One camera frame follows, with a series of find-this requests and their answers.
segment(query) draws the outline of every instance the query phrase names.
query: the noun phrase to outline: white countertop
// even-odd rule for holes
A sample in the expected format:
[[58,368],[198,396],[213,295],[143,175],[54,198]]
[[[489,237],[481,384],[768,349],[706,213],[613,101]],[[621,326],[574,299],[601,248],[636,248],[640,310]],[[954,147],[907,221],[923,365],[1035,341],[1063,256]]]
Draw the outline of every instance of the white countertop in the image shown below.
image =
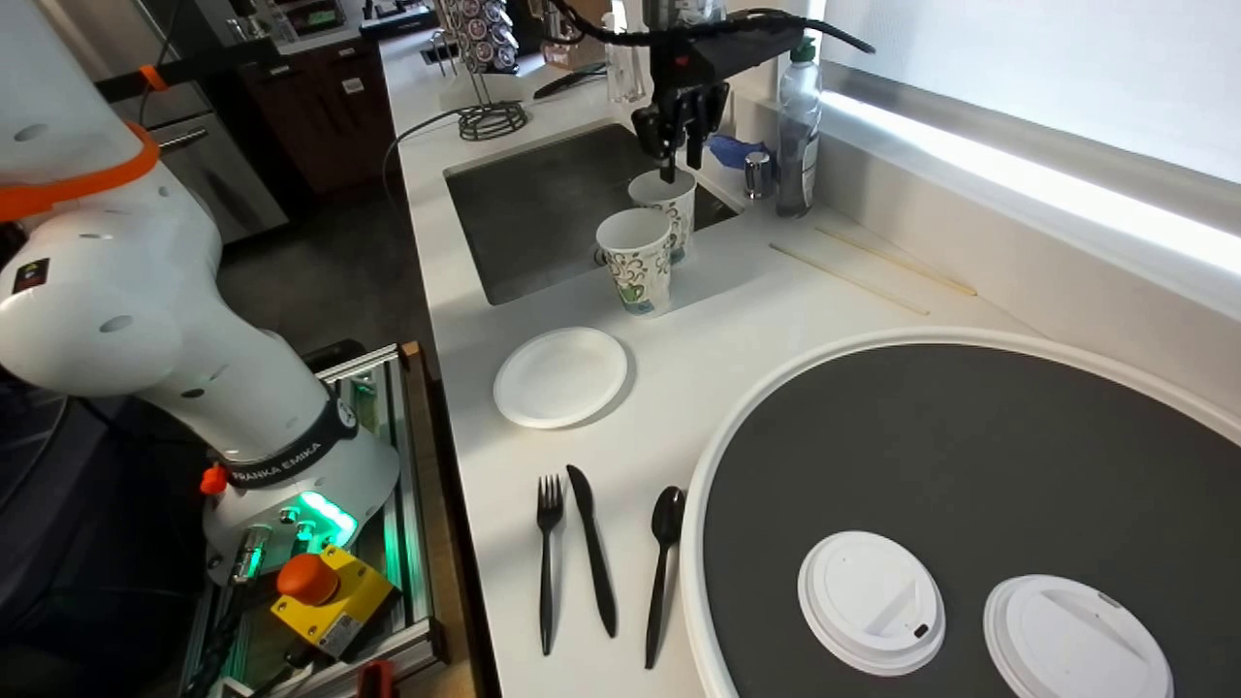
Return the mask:
[[[427,39],[384,47],[396,132],[469,97],[461,74],[419,58],[419,43]],[[524,97],[535,85],[543,81],[493,78],[496,97]],[[489,306],[446,175],[609,120],[609,89],[593,81],[531,105],[531,124],[508,140],[461,143],[454,120],[442,120],[399,147],[489,632],[500,686],[516,698],[578,698],[586,690],[593,698],[706,694],[686,648],[683,597],[675,597],[659,667],[644,671],[644,617],[655,570],[652,504],[663,485],[690,485],[698,458],[752,392],[818,353],[876,333],[977,330],[1047,341],[966,283],[834,237],[849,225],[826,213],[780,221],[748,209],[698,233],[686,264],[675,268],[675,306],[667,314],[624,314],[605,271],[582,271],[539,295]],[[504,423],[493,407],[500,361],[558,326],[597,326],[621,337],[636,372],[632,392],[609,415],[574,430]],[[535,620],[535,481],[562,473],[566,461],[582,465],[597,492],[621,636],[609,640],[597,620],[582,520],[566,504],[558,636],[543,659]]]

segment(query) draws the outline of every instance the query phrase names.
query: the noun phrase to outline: small white plate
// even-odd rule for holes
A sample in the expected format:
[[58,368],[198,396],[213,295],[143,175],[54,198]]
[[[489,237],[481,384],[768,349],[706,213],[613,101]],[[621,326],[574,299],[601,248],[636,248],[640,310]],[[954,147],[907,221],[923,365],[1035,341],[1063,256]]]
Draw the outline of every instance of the small white plate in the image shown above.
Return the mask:
[[613,333],[566,326],[520,345],[496,372],[500,415],[531,430],[562,430],[605,411],[624,388],[628,357]]
[[865,675],[911,675],[946,636],[942,593],[927,566],[873,531],[814,543],[799,570],[799,605],[818,644]]
[[1171,698],[1156,636],[1113,597],[1051,574],[985,597],[985,651],[1020,698]]

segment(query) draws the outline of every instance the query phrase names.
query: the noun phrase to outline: wall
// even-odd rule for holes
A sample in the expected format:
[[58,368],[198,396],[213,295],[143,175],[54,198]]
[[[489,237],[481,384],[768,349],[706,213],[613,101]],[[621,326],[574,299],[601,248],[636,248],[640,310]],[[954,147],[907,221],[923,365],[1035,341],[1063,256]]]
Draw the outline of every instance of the wall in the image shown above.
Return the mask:
[[826,19],[880,47],[830,62],[1241,182],[1241,4],[834,0]]

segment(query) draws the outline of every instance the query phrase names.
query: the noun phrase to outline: paper cup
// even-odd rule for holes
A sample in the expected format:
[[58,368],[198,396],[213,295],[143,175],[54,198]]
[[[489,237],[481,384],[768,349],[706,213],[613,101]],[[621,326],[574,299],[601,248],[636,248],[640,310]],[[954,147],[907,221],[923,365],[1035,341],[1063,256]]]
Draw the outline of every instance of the paper cup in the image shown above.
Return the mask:
[[671,229],[659,209],[621,209],[593,233],[609,256],[613,287],[624,310],[648,314],[667,306]]
[[694,175],[675,171],[675,178],[663,182],[659,171],[644,171],[628,182],[628,202],[667,213],[671,264],[679,264],[690,252],[694,233]]

